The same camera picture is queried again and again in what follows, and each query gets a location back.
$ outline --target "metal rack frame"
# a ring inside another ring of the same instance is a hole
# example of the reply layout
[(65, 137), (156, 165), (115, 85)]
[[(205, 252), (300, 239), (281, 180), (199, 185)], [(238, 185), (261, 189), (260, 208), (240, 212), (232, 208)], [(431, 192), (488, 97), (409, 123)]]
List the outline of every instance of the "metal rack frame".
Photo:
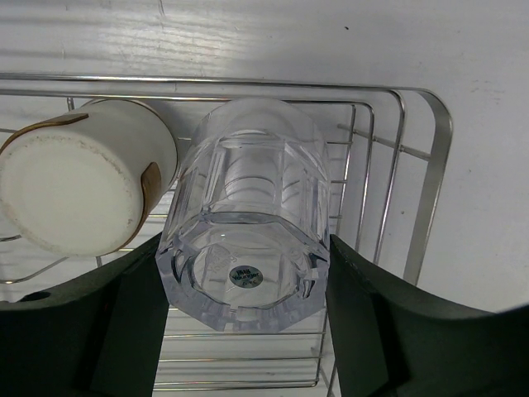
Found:
[[(28, 88), (30, 84), (58, 84), (63, 85), (64, 89), (33, 89)], [(83, 88), (77, 88), (76, 85), (83, 84)], [(112, 90), (87, 90), (86, 86), (94, 84), (110, 84), (116, 85), (117, 89)], [(430, 236), (431, 225), (436, 211), (437, 200), (441, 189), (443, 176), (445, 173), (446, 162), (450, 150), (452, 138), (452, 122), (450, 113), (441, 101), (441, 99), (433, 92), (423, 88), (409, 88), (409, 87), (384, 87), (384, 86), (362, 86), (362, 85), (345, 85), (345, 84), (311, 84), (311, 83), (293, 83), (285, 81), (263, 81), (252, 79), (207, 79), (207, 78), (172, 78), (172, 77), (132, 77), (132, 76), (107, 76), (107, 75), (90, 75), (90, 74), (14, 74), (14, 73), (0, 73), (0, 95), (22, 96), (22, 97), (63, 97), (65, 98), (67, 109), (74, 108), (74, 98), (115, 98), (115, 99), (155, 99), (172, 102), (213, 102), (224, 103), (234, 98), (247, 97), (249, 95), (241, 95), (238, 93), (232, 94), (167, 94), (167, 93), (151, 93), (151, 92), (134, 92), (131, 93), (122, 90), (120, 86), (134, 84), (135, 87), (145, 85), (161, 86), (166, 84), (173, 84), (174, 91), (177, 87), (189, 86), (200, 88), (202, 91), (210, 90), (212, 88), (251, 88), (254, 90), (252, 95), (260, 95), (260, 90), (270, 88), (277, 88), (280, 90), (288, 90), (288, 95), (274, 95), (275, 98), (283, 99), (287, 102), (298, 103), (315, 103), (315, 104), (338, 104), (351, 106), (351, 118), (348, 125), (337, 124), (337, 127), (349, 132), (348, 138), (345, 141), (328, 141), (330, 146), (339, 145), (346, 149), (345, 166), (340, 179), (332, 180), (335, 185), (341, 186), (341, 195), (338, 212), (332, 214), (330, 218), (336, 220), (336, 234), (340, 232), (341, 219), (343, 218), (342, 210), (344, 206), (344, 196), (347, 182), (349, 180), (349, 164), (351, 148), (355, 142), (356, 137), (363, 137), (368, 140), (367, 153), (365, 160), (365, 173), (362, 185), (362, 196), (360, 204), (360, 215), (357, 223), (357, 235), (355, 241), (355, 249), (360, 248), (360, 239), (363, 232), (365, 220), (365, 206), (367, 202), (367, 195), (369, 189), (369, 176), (372, 162), (372, 152), (375, 143), (393, 148), (393, 154), (390, 165), (390, 172), (384, 197), (384, 207), (382, 217), (379, 223), (378, 236), (374, 250), (374, 263), (378, 263), (380, 258), (381, 248), (384, 242), (384, 232), (388, 222), (388, 211), (393, 197), (393, 188), (395, 184), (395, 176), (398, 168), (398, 160), (401, 153), (411, 155), (420, 160), (427, 162), (427, 171), (422, 186), (421, 197), (419, 200), (417, 216), (412, 230), (412, 240), (410, 242), (407, 261), (404, 270), (404, 279), (414, 285), (417, 284), (421, 274), (422, 262), (426, 253), (428, 238)], [(434, 138), (429, 153), (419, 151), (403, 144), (403, 137), (405, 132), (407, 109), (404, 104), (402, 93), (413, 92), (420, 95), (430, 106), (434, 116)], [(355, 96), (362, 93), (385, 93), (391, 96), (397, 103), (399, 109), (398, 125), (396, 127), (396, 138), (394, 141), (383, 139), (375, 135), (375, 110), (374, 107), (364, 101), (358, 100)], [(365, 108), (369, 112), (369, 128), (368, 131), (360, 131), (355, 128), (356, 111), (358, 108)], [(13, 130), (0, 128), (0, 132), (15, 132)], [(167, 214), (152, 213), (151, 218), (166, 218)], [(4, 237), (0, 242), (9, 242), (21, 238), (19, 235)], [(122, 251), (131, 251), (132, 248), (124, 248)], [(0, 280), (0, 284), (15, 284), (30, 280), (48, 269), (57, 266), (59, 263), (68, 258), (61, 258), (43, 269), (30, 274), (26, 277), (11, 280)], [(100, 257), (96, 258), (97, 266), (102, 265)], [(281, 380), (281, 381), (226, 381), (226, 382), (162, 382), (155, 384), (155, 391), (186, 391), (186, 390), (248, 390), (248, 389), (278, 389), (278, 388), (300, 388), (312, 387), (317, 385), (318, 381), (322, 379), (328, 388), (327, 396), (331, 397), (332, 386), (336, 378), (336, 366), (334, 366), (331, 373), (331, 378), (327, 379), (322, 372), (322, 358), (323, 347), (326, 337), (326, 321), (323, 322), (322, 329), (319, 332), (282, 332), (280, 335), (301, 336), (301, 335), (315, 335), (320, 337), (318, 347), (315, 349), (313, 356), (294, 356), (294, 357), (221, 357), (221, 358), (197, 358), (197, 359), (161, 359), (160, 362), (169, 361), (274, 361), (274, 360), (315, 360), (317, 365), (316, 374), (313, 379), (309, 380)], [(244, 337), (251, 336), (273, 336), (270, 333), (227, 333), (223, 337)], [(165, 335), (164, 339), (176, 338), (208, 338), (219, 337), (219, 333), (190, 333), (190, 334), (172, 334)]]

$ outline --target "transparent cup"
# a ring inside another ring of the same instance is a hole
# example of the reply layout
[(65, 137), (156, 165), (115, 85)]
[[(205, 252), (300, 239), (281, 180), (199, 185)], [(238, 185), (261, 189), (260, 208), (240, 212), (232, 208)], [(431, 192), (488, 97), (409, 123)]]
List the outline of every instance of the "transparent cup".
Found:
[(245, 98), (209, 113), (157, 252), (169, 302), (217, 331), (279, 332), (319, 311), (327, 163), (312, 119), (285, 102)]

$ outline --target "sticker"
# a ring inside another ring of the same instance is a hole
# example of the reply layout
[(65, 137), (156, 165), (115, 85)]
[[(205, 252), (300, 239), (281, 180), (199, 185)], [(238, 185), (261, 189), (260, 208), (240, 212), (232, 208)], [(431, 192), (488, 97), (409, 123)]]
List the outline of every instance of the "sticker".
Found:
[(255, 288), (263, 282), (263, 274), (252, 266), (237, 266), (231, 269), (230, 280), (237, 287)]

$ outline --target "dish rack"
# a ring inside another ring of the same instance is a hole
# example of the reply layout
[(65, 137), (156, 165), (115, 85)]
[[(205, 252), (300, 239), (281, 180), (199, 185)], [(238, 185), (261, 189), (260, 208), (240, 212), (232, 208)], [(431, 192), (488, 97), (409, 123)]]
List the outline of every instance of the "dish rack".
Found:
[[(299, 106), (315, 120), (326, 136), (330, 152), (331, 232), (374, 263), (416, 285), (452, 137), (450, 113), (433, 92), (409, 87), (251, 79), (0, 74), (0, 107), (14, 100), (21, 101), (21, 106), (36, 101), (45, 103), (48, 112), (50, 104), (55, 103), (48, 117), (97, 98), (156, 101), (157, 108), (163, 104), (160, 116), (178, 136), (180, 160), (188, 149), (194, 126), (205, 114), (224, 102), (249, 96), (282, 99)], [(39, 109), (39, 114), (31, 115), (46, 118), (40, 115), (42, 106)], [(39, 120), (29, 117), (26, 124), (36, 121)], [(430, 131), (425, 134), (426, 124)], [(0, 133), (8, 136), (24, 125), (11, 127), (0, 128)], [(403, 194), (397, 203), (396, 191)], [(9, 245), (20, 243), (23, 238), (0, 230), (0, 292), (27, 294), (33, 292), (31, 289), (50, 287), (57, 283), (56, 279), (36, 285), (35, 282), (54, 268), (64, 272), (69, 268), (67, 263), (80, 263), (81, 271), (89, 271), (132, 251), (161, 231), (173, 194), (174, 186), (129, 246), (97, 257), (92, 263), (50, 258), (50, 262), (27, 274), (12, 275), (16, 266), (3, 263), (2, 248), (7, 246), (5, 250), (11, 252)], [(393, 235), (398, 232), (398, 238), (391, 237), (392, 230)], [(389, 249), (385, 248), (385, 241), (389, 241)], [(181, 395), (177, 392), (184, 391), (193, 391), (195, 396), (221, 395), (223, 391), (234, 395), (235, 390), (248, 395), (249, 390), (260, 390), (259, 395), (287, 397), (299, 395), (296, 389), (311, 388), (304, 390), (303, 395), (338, 396), (328, 331), (326, 310), (272, 334), (212, 332), (171, 308), (155, 395)]]

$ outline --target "ceramic mug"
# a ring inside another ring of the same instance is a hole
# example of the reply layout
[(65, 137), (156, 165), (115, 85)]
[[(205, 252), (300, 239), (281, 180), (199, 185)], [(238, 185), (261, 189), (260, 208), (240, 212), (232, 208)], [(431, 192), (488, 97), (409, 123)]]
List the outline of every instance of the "ceramic mug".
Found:
[(0, 208), (63, 256), (125, 246), (176, 178), (171, 132), (143, 103), (91, 102), (13, 134), (0, 148)]

